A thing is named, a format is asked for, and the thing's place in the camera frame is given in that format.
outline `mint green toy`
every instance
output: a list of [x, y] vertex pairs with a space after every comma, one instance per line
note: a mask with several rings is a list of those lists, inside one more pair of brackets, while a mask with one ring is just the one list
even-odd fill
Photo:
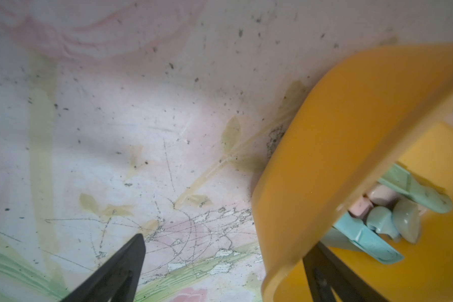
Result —
[[381, 263], [393, 264], [404, 259], [403, 255], [365, 226], [362, 220], [351, 217], [348, 212], [334, 224], [334, 227], [353, 245]]
[[378, 182], [437, 213], [447, 213], [453, 209], [453, 203], [448, 195], [439, 194], [431, 187], [420, 185], [410, 172], [397, 164], [392, 165]]

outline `scratch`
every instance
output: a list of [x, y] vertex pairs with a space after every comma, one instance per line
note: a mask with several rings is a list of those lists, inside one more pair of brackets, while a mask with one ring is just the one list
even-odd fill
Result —
[[166, 128], [159, 128], [159, 127], [148, 127], [148, 128], [149, 129], [154, 129], [154, 130], [159, 130], [159, 131], [164, 131], [164, 132], [171, 132], [171, 133], [177, 134], [175, 131], [169, 130], [169, 129], [166, 129]]
[[190, 122], [191, 122], [191, 117], [188, 119], [188, 122], [187, 122], [186, 125], [183, 127], [183, 130], [182, 130], [181, 133], [180, 133], [180, 136], [181, 136], [181, 137], [183, 136], [183, 133], [186, 131], [186, 129], [187, 129], [188, 126], [190, 125]]
[[102, 238], [101, 238], [101, 243], [99, 244], [99, 248], [102, 248], [102, 241], [104, 240], [104, 235], [106, 234], [106, 229], [107, 229], [107, 226], [109, 225], [109, 222], [111, 219], [112, 219], [112, 217], [109, 217], [109, 220], [107, 221], [106, 226], [104, 227], [104, 229], [102, 231]]
[[171, 181], [171, 186], [173, 187], [173, 192], [176, 192], [176, 190], [174, 189], [174, 184], [173, 184], [173, 176], [171, 176], [171, 169], [169, 168], [168, 154], [166, 153], [166, 143], [165, 143], [164, 139], [163, 139], [163, 147], [165, 149], [166, 163], [168, 164], [169, 180]]
[[61, 220], [90, 220], [90, 221], [97, 221], [100, 223], [104, 223], [103, 221], [92, 219], [92, 218], [63, 218], [63, 219], [44, 219], [45, 222], [49, 221], [61, 221]]
[[22, 243], [22, 241], [20, 241], [20, 240], [18, 240], [18, 239], [15, 239], [15, 238], [13, 238], [12, 236], [9, 236], [9, 235], [7, 235], [7, 234], [5, 234], [5, 233], [0, 232], [0, 234], [2, 234], [3, 236], [8, 237], [8, 238], [10, 238], [10, 239], [14, 239], [15, 241], [18, 241], [18, 242]]
[[94, 251], [94, 255], [97, 257], [96, 248], [94, 247], [94, 243], [92, 242], [92, 232], [89, 232], [89, 235], [90, 235], [90, 237], [91, 237], [91, 246], [92, 246], [92, 250]]
[[158, 214], [161, 214], [161, 211], [159, 210], [158, 203], [155, 201], [156, 209], [158, 210]]
[[134, 220], [132, 220], [132, 219], [129, 219], [129, 218], [127, 218], [127, 217], [124, 217], [124, 219], [129, 220], [129, 221], [131, 221], [132, 223], [134, 223], [135, 225], [137, 225], [139, 230], [143, 230], [142, 226], [140, 226], [136, 221], [134, 221]]
[[108, 126], [128, 126], [128, 127], [137, 127], [134, 123], [106, 123]]
[[135, 229], [138, 228], [137, 226], [130, 226], [130, 225], [124, 224], [124, 223], [111, 222], [111, 224], [114, 224], [114, 225], [116, 225], [116, 226], [124, 226], [124, 227], [128, 227], [128, 228], [135, 228]]
[[83, 266], [83, 265], [80, 265], [79, 263], [75, 263], [75, 262], [73, 262], [73, 261], [70, 261], [69, 259], [65, 259], [64, 257], [61, 257], [61, 256], [59, 256], [59, 255], [55, 255], [55, 254], [53, 254], [53, 253], [51, 253], [51, 252], [47, 252], [46, 250], [42, 250], [42, 251], [46, 252], [47, 254], [51, 254], [52, 256], [59, 257], [59, 258], [65, 260], [65, 261], [68, 261], [68, 262], [70, 262], [70, 263], [74, 263], [75, 265], [79, 265], [81, 268], [85, 268], [86, 270], [89, 270], [89, 271], [92, 272], [92, 269], [89, 269], [89, 268], [87, 268], [87, 267], [85, 267], [85, 266]]

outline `green plastic handle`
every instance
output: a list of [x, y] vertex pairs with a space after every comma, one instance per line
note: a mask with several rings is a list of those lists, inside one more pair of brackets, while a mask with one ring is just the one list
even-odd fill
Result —
[[394, 164], [378, 182], [437, 213], [447, 213], [453, 209], [453, 202], [448, 195], [440, 194], [429, 186], [420, 185], [410, 172], [397, 164]]

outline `floral painted floor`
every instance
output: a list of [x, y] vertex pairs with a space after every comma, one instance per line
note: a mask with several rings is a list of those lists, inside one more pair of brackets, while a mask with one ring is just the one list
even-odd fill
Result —
[[261, 301], [250, 196], [297, 108], [427, 42], [453, 1], [0, 1], [0, 299], [60, 300], [142, 233], [136, 301]]

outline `dirt speck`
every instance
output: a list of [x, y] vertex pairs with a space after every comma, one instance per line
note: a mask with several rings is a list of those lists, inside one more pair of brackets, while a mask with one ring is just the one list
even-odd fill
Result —
[[267, 142], [267, 159], [270, 159], [273, 155], [273, 152], [279, 145], [280, 140], [285, 134], [284, 125], [280, 125], [269, 133], [269, 141]]
[[386, 45], [396, 45], [399, 43], [398, 36], [391, 36], [387, 39], [382, 40], [378, 45], [379, 46], [386, 46]]
[[190, 195], [186, 198], [186, 201], [200, 208], [204, 205], [213, 204], [213, 202], [211, 202], [211, 199], [206, 195]]

